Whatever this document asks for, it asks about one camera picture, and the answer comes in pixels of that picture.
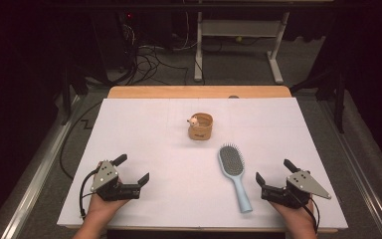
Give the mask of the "person's left hand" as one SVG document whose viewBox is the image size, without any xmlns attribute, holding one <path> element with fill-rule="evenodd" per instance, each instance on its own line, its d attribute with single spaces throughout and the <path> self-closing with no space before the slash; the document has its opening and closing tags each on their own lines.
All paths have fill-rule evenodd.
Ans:
<svg viewBox="0 0 382 239">
<path fill-rule="evenodd" d="M 107 224 L 127 202 L 128 200 L 104 201 L 95 194 L 91 198 L 86 221 Z"/>
</svg>

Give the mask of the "wooden animal-shaped cup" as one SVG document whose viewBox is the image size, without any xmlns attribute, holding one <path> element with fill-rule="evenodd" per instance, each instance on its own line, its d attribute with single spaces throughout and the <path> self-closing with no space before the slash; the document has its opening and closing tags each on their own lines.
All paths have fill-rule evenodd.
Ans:
<svg viewBox="0 0 382 239">
<path fill-rule="evenodd" d="M 188 136 L 193 140 L 208 140 L 211 137 L 213 122 L 213 118 L 209 114 L 194 114 L 188 120 Z"/>
</svg>

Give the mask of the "dark computer tower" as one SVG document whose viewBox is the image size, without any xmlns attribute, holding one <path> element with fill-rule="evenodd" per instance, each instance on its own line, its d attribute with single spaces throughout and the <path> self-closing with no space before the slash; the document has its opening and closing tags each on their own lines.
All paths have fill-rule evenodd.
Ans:
<svg viewBox="0 0 382 239">
<path fill-rule="evenodd" d="M 107 69 L 130 69 L 131 46 L 124 36 L 117 12 L 93 13 L 92 19 L 98 46 Z"/>
</svg>

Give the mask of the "dark metal stand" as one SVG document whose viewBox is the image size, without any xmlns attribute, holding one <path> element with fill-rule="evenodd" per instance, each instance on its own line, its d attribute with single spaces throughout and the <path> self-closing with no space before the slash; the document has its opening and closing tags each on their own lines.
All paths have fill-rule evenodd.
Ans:
<svg viewBox="0 0 382 239">
<path fill-rule="evenodd" d="M 290 88 L 292 94 L 302 89 L 317 88 L 315 97 L 319 101 L 334 99 L 333 120 L 340 133 L 344 133 L 343 110 L 345 93 L 345 76 L 340 67 L 333 64 L 322 72 L 309 76 L 306 80 Z"/>
<path fill-rule="evenodd" d="M 62 125 L 66 125 L 72 114 L 71 90 L 74 90 L 77 95 L 84 96 L 89 92 L 89 89 L 82 69 L 72 61 L 66 61 L 63 64 L 61 84 L 63 102 Z"/>
</svg>

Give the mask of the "light blue hairbrush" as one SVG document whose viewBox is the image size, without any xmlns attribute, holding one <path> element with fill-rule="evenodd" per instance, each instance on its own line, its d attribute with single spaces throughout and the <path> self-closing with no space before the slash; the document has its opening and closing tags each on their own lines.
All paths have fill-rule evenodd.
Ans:
<svg viewBox="0 0 382 239">
<path fill-rule="evenodd" d="M 225 143 L 218 151 L 218 158 L 224 175 L 234 183 L 240 211 L 252 212 L 253 207 L 242 182 L 245 164 L 239 149 L 232 143 Z"/>
</svg>

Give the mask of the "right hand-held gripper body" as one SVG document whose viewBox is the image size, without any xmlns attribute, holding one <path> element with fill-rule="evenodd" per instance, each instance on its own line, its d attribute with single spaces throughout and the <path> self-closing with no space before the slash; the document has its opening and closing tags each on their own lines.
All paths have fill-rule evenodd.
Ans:
<svg viewBox="0 0 382 239">
<path fill-rule="evenodd" d="M 308 171 L 300 170 L 286 178 L 285 187 L 266 185 L 262 188 L 261 198 L 288 208 L 299 209 L 308 203 L 311 195 L 331 198 L 331 194 Z"/>
</svg>

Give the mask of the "person's right hand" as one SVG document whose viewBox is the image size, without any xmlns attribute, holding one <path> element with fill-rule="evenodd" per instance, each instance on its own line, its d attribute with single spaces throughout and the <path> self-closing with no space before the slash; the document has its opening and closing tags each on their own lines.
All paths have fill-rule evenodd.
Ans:
<svg viewBox="0 0 382 239">
<path fill-rule="evenodd" d="M 271 202 L 271 206 L 280 214 L 290 232 L 313 230 L 314 222 L 309 213 L 303 209 L 288 208 Z"/>
</svg>

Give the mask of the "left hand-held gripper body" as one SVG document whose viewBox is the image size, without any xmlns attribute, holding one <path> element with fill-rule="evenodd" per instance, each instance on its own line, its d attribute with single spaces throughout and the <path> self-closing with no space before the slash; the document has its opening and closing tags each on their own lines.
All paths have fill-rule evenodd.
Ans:
<svg viewBox="0 0 382 239">
<path fill-rule="evenodd" d="M 96 193 L 104 201 L 138 199 L 140 190 L 139 184 L 122 183 L 115 167 L 107 160 L 98 167 L 91 186 L 91 192 Z"/>
</svg>

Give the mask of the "metal floor rail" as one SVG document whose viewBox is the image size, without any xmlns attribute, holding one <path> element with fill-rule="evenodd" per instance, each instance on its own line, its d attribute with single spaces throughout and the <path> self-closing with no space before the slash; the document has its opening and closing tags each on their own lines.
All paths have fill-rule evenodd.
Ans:
<svg viewBox="0 0 382 239">
<path fill-rule="evenodd" d="M 360 194 L 362 195 L 370 215 L 372 216 L 380 234 L 382 235 L 382 202 L 379 199 L 378 194 L 374 191 L 368 177 L 362 170 L 361 164 L 358 162 L 358 158 L 351 149 L 346 135 L 339 131 L 334 121 L 334 114 L 330 105 L 328 102 L 319 102 L 319 107 L 326 115 L 327 120 L 329 121 L 334 133 L 339 140 L 339 143 L 345 154 L 349 171 L 352 174 L 352 177 L 358 187 L 358 190 L 360 191 Z"/>
<path fill-rule="evenodd" d="M 18 239 L 28 217 L 38 201 L 42 189 L 44 188 L 47 177 L 56 161 L 63 141 L 73 125 L 73 117 L 78 113 L 83 101 L 84 100 L 81 97 L 75 96 L 69 102 L 71 114 L 67 117 L 57 116 L 57 120 L 52 125 L 50 132 L 45 137 L 38 152 L 33 157 L 33 160 L 37 161 L 37 167 L 35 170 L 32 170 L 33 175 L 28 180 L 23 196 L 19 200 L 11 219 L 0 236 L 0 239 Z"/>
</svg>

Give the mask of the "white metal stand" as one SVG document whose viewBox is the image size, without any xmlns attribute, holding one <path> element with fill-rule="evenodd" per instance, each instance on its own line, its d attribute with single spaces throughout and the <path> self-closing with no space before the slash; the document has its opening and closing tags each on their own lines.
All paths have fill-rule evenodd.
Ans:
<svg viewBox="0 0 382 239">
<path fill-rule="evenodd" d="M 275 45 L 266 55 L 275 82 L 284 83 L 282 73 L 277 61 L 277 54 L 287 27 L 289 12 L 283 13 L 277 21 L 252 21 L 252 20 L 204 20 L 202 13 L 197 17 L 197 42 L 194 68 L 194 81 L 203 80 L 203 52 L 202 40 L 204 36 L 212 37 L 251 37 L 274 38 Z"/>
</svg>

